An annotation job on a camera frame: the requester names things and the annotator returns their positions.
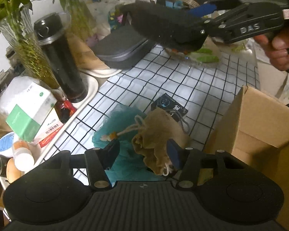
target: metal screw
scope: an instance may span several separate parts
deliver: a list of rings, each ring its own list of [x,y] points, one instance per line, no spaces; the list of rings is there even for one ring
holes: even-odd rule
[[[179,182],[179,186],[183,188],[191,188],[192,186],[194,186],[194,183],[189,180],[183,180]]]
[[[104,180],[98,180],[93,185],[97,188],[105,188],[109,186],[109,183]]]

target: glass vase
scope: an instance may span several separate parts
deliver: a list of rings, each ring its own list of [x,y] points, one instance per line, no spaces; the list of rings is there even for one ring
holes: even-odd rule
[[[0,31],[13,47],[28,75],[42,80],[52,89],[59,88],[34,34],[29,6],[24,6],[1,20]]]
[[[84,0],[66,0],[65,10],[71,15],[71,25],[68,31],[84,42],[90,41],[90,38],[96,34],[96,21]]]

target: white bottle cap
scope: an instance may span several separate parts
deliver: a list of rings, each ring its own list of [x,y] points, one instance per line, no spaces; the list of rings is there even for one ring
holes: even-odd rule
[[[34,158],[30,150],[20,147],[14,152],[15,166],[18,170],[26,172],[33,168]]]

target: gray cord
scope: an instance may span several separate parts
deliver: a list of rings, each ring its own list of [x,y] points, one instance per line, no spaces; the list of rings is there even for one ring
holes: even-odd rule
[[[185,120],[183,119],[183,116],[181,115],[181,113],[180,113],[178,110],[167,109],[167,110],[165,110],[165,111],[166,111],[167,113],[169,113],[169,114],[173,113],[173,114],[177,115],[177,116],[179,117],[179,119],[180,119],[179,124],[180,124],[183,132],[186,133],[186,134],[188,134],[188,135],[190,134],[190,125],[188,124],[187,121],[185,121]],[[184,129],[183,123],[185,123],[185,125],[187,126],[187,131]]]

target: barcode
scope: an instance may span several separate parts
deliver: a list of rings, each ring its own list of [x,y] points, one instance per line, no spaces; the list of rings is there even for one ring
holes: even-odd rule
[[[47,134],[49,134],[51,131],[53,131],[54,129],[56,129],[57,127],[59,127],[58,124],[54,125],[52,128],[50,128],[48,131],[46,131]]]

